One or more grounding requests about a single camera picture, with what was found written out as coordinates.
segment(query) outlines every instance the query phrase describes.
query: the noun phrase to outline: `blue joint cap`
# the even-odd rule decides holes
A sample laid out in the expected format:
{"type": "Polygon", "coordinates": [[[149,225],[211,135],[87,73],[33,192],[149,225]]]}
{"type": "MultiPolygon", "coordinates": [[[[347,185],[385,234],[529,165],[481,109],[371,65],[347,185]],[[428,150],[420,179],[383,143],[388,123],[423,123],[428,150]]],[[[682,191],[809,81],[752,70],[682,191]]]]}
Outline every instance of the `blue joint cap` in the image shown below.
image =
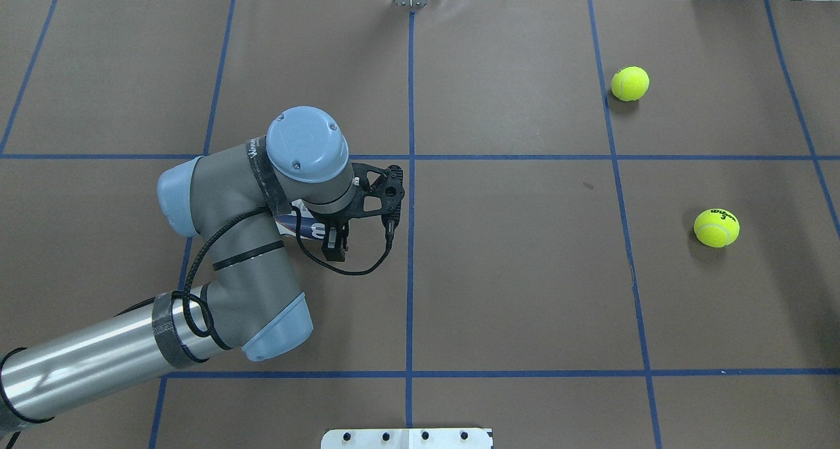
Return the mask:
{"type": "Polygon", "coordinates": [[[312,333],[312,317],[309,317],[309,306],[306,297],[299,294],[289,303],[271,323],[256,333],[250,341],[242,347],[248,360],[262,362],[281,354],[288,353],[312,333]]]}
{"type": "Polygon", "coordinates": [[[172,167],[158,178],[158,203],[169,225],[181,236],[198,236],[198,231],[192,224],[190,210],[190,188],[192,186],[192,171],[201,156],[192,161],[184,162],[172,167]]]}
{"type": "Polygon", "coordinates": [[[303,183],[332,180],[350,158],[339,124],[311,106],[291,108],[276,117],[265,135],[265,150],[280,173],[303,183]]]}

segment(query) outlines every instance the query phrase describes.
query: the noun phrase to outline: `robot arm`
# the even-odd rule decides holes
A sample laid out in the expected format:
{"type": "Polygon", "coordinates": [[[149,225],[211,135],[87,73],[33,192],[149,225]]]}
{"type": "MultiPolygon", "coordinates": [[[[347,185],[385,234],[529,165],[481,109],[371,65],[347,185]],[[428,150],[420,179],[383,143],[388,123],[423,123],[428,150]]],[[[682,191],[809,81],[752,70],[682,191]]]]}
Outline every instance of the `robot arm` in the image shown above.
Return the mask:
{"type": "Polygon", "coordinates": [[[225,350],[241,347],[258,362],[297,347],[312,320],[275,216],[303,200],[325,224],[325,257],[342,261],[349,219],[380,215],[390,249],[404,195],[402,170],[350,162],[338,124],[317,108],[289,109],[264,137],[166,171],[158,197],[172,228],[181,236],[218,236],[210,249],[216,281],[187,284],[191,299],[185,291],[162,293],[111,320],[6,355],[0,437],[225,350]],[[379,174],[372,184],[368,171],[379,174]],[[364,211],[369,196],[382,208],[364,211]],[[229,230],[219,236],[222,228],[229,230]]]}

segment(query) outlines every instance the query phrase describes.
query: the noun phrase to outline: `silver cylinder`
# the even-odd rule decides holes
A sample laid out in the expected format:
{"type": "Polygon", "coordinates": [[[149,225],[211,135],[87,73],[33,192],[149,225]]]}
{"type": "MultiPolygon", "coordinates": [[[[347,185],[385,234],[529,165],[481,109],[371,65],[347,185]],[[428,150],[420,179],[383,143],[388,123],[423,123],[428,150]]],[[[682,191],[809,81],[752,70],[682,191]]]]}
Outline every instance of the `silver cylinder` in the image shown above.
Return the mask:
{"type": "MultiPolygon", "coordinates": [[[[221,353],[211,338],[198,338],[186,327],[180,300],[172,309],[176,331],[191,353],[198,358],[221,353]]],[[[191,311],[204,329],[195,303],[191,311]]],[[[160,354],[148,305],[10,356],[0,382],[18,413],[47,419],[174,370],[160,354]]]]}

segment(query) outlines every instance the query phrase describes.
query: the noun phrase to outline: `yellow tennis ball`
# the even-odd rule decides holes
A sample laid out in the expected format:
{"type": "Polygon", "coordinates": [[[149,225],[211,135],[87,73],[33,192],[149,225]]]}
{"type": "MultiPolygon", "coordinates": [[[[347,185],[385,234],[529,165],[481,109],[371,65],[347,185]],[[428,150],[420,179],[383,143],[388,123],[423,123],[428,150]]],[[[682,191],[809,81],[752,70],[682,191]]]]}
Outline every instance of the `yellow tennis ball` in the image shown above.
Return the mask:
{"type": "Polygon", "coordinates": [[[612,94],[621,101],[636,101],[650,86],[648,72],[638,66],[622,68],[612,76],[612,94]]]}
{"type": "Polygon", "coordinates": [[[706,209],[694,221],[694,234],[709,247],[729,246],[738,239],[739,232],[741,224],[735,215],[719,207],[706,209]]]}

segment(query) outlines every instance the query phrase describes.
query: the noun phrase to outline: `black band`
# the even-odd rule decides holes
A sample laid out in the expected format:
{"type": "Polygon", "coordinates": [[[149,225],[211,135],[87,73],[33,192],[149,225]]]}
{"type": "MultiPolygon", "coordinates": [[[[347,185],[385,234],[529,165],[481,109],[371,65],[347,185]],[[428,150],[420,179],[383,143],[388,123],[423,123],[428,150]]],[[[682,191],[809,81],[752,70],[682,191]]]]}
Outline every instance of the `black band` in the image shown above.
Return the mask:
{"type": "Polygon", "coordinates": [[[218,272],[225,267],[230,267],[232,265],[236,265],[238,263],[243,263],[248,259],[252,259],[254,257],[258,257],[258,255],[263,255],[264,253],[276,251],[277,249],[283,248],[283,240],[278,240],[278,242],[272,242],[270,244],[266,244],[264,246],[258,247],[256,249],[250,249],[250,251],[243,252],[241,254],[234,255],[233,257],[228,257],[223,261],[218,261],[218,263],[213,264],[213,270],[218,272]]]}
{"type": "Polygon", "coordinates": [[[11,351],[11,353],[6,354],[6,357],[3,357],[3,359],[0,360],[0,396],[3,397],[3,407],[0,408],[0,431],[21,431],[26,428],[31,428],[34,425],[41,425],[52,420],[52,418],[32,419],[23,416],[23,414],[18,412],[18,410],[14,409],[12,402],[9,401],[9,396],[6,395],[6,387],[3,386],[3,366],[6,365],[6,360],[8,360],[9,357],[25,350],[26,347],[18,347],[14,351],[11,351]]]}
{"type": "MultiPolygon", "coordinates": [[[[200,297],[202,300],[204,300],[204,303],[207,303],[207,288],[210,288],[210,284],[204,284],[204,286],[201,287],[200,297]]],[[[218,345],[223,350],[230,351],[231,349],[233,349],[233,347],[225,344],[224,341],[222,341],[222,337],[219,336],[218,332],[216,332],[216,326],[210,328],[210,338],[213,339],[213,342],[215,342],[216,345],[218,345]]]]}
{"type": "Polygon", "coordinates": [[[193,362],[207,362],[207,359],[195,357],[180,341],[175,329],[175,320],[172,318],[170,293],[162,293],[155,297],[155,305],[152,306],[152,332],[155,334],[160,354],[174,368],[188,368],[193,362]]]}
{"type": "Polygon", "coordinates": [[[265,150],[265,136],[250,140],[248,144],[245,144],[245,151],[248,154],[251,171],[254,173],[257,184],[260,185],[271,215],[278,218],[291,213],[289,198],[286,198],[283,186],[280,180],[277,180],[277,174],[274,173],[274,165],[268,158],[268,151],[265,150]]]}

